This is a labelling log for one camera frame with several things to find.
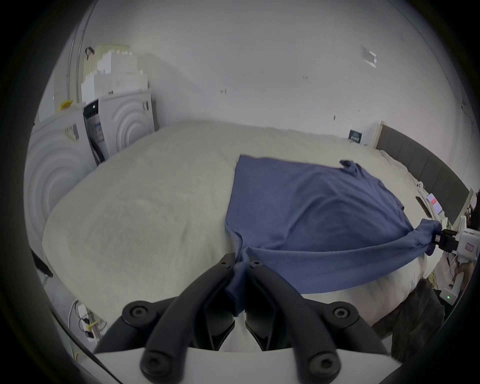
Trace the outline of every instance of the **dark fabric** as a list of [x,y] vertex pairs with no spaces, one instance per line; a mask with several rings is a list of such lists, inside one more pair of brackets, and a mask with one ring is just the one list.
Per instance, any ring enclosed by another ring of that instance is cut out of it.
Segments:
[[428,280],[422,279],[407,299],[373,325],[380,338],[392,334],[392,357],[414,356],[444,324],[445,310]]
[[243,307],[243,279],[260,259],[299,293],[355,287],[435,248],[437,221],[414,229],[401,202],[358,164],[343,168],[240,156],[226,227],[237,240],[227,293]]
[[479,203],[479,198],[480,198],[480,191],[477,193],[477,205],[475,206],[475,209],[472,211],[472,214],[470,215],[470,225],[468,226],[470,229],[473,229],[475,231],[480,231],[480,203]]

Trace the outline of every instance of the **bed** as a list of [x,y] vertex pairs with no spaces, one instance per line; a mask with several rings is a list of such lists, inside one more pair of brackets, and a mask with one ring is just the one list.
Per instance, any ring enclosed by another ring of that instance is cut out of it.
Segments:
[[[225,214],[240,154],[331,167],[351,159],[401,201],[414,228],[427,218],[416,200],[416,179],[385,151],[335,136],[188,121],[114,155],[60,200],[43,235],[49,265],[107,322],[131,301],[179,295],[235,251]],[[437,249],[362,286],[304,296],[350,302],[371,325],[395,309],[441,256]]]

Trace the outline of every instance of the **cable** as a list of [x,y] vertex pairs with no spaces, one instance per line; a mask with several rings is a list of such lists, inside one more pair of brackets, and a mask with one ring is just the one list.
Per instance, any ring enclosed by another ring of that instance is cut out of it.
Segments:
[[[70,331],[70,317],[72,315],[72,310],[73,310],[73,307],[75,306],[75,304],[78,303],[78,300],[74,300],[72,302],[72,305],[70,306],[70,310],[68,312],[68,318],[67,318],[67,325],[68,325],[68,330]],[[72,343],[70,342],[70,339],[68,340],[68,346],[70,347],[70,352],[72,353],[72,357],[74,357],[73,355],[73,348],[72,348]]]
[[82,317],[78,316],[78,327],[80,328],[80,330],[81,330],[82,332],[85,332],[85,330],[84,330],[82,327],[80,327],[80,322],[81,322],[83,319],[88,319],[88,315],[93,315],[93,313],[88,312],[85,316],[82,316]]
[[50,305],[50,312],[52,313],[53,317],[57,321],[57,323],[60,325],[60,327],[63,329],[63,331],[68,335],[68,337],[73,340],[73,342],[76,344],[78,348],[90,359],[92,360],[95,364],[97,364],[100,368],[102,368],[106,373],[108,373],[117,383],[123,384],[117,377],[110,372],[110,370],[98,359],[97,356],[95,356],[92,352],[90,352],[85,346],[81,343],[79,339],[77,339],[77,336],[75,336],[70,328],[68,328],[65,323],[62,321],[60,318],[59,314],[55,310],[53,306]]

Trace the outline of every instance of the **screw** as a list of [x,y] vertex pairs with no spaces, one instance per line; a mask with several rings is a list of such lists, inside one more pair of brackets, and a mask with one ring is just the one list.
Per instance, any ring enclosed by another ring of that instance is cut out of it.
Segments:
[[132,315],[133,317],[144,317],[146,316],[147,313],[148,313],[148,309],[140,306],[134,307],[130,311],[130,315]]
[[170,373],[172,365],[167,355],[160,352],[146,352],[142,357],[140,368],[149,376],[164,377]]
[[342,308],[342,307],[336,308],[333,311],[333,314],[340,319],[344,319],[344,318],[348,317],[348,315],[349,315],[348,310],[345,309],[345,308]]
[[250,262],[250,268],[256,268],[256,267],[259,267],[259,266],[262,266],[262,265],[263,264],[261,262],[259,262],[258,260]]
[[333,353],[321,353],[310,360],[308,369],[317,377],[335,376],[340,371],[340,360]]

